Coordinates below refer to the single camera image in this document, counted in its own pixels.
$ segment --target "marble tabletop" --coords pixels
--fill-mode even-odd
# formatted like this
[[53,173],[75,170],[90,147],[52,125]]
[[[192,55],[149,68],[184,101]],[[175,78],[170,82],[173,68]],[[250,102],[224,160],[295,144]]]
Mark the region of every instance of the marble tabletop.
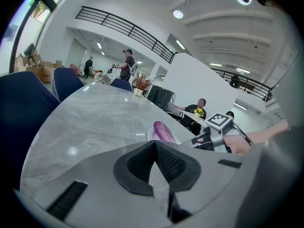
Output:
[[190,112],[186,112],[186,111],[183,111],[183,110],[180,110],[180,111],[183,112],[188,117],[190,117],[192,120],[194,120],[197,123],[199,123],[200,125],[202,125],[204,128],[208,127],[207,124],[205,123],[205,121],[202,118],[196,117],[193,113],[190,113]]
[[[20,191],[34,198],[48,182],[81,160],[146,141],[155,121],[164,122],[182,143],[194,136],[144,97],[99,83],[82,87],[38,131],[24,162]],[[163,186],[161,174],[153,175]]]

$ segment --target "black metal railing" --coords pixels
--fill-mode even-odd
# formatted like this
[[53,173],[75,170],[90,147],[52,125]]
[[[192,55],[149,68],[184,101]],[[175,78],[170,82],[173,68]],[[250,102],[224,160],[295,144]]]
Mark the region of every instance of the black metal railing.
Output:
[[76,19],[87,20],[119,31],[151,49],[168,63],[171,63],[174,58],[174,53],[154,36],[137,25],[112,13],[82,6]]
[[251,95],[255,95],[265,102],[273,98],[271,94],[271,87],[268,87],[256,80],[247,78],[240,74],[235,74],[215,68],[212,69],[236,89],[243,90],[244,92],[247,92]]

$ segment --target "eggplant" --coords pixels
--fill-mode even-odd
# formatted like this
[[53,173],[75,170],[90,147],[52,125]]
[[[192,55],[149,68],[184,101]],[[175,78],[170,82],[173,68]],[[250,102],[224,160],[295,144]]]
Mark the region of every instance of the eggplant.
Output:
[[170,132],[169,128],[163,122],[157,121],[153,125],[154,131],[162,141],[167,141],[171,143],[176,143],[173,134]]

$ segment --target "black cap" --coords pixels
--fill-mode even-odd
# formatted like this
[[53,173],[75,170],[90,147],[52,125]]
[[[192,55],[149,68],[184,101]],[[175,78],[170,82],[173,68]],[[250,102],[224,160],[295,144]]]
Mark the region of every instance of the black cap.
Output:
[[125,50],[125,52],[130,52],[131,54],[133,54],[131,49],[127,49],[127,50]]

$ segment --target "blue chair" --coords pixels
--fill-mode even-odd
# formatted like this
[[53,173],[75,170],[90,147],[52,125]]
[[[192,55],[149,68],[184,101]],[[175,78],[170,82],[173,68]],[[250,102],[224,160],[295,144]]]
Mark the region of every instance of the blue chair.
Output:
[[63,102],[76,90],[84,86],[74,70],[67,67],[58,67],[52,74],[52,92],[60,102]]
[[110,86],[114,86],[116,88],[124,89],[133,92],[132,87],[128,81],[122,79],[114,79]]
[[38,130],[60,104],[32,72],[0,77],[1,159],[9,184],[19,189],[22,167]]

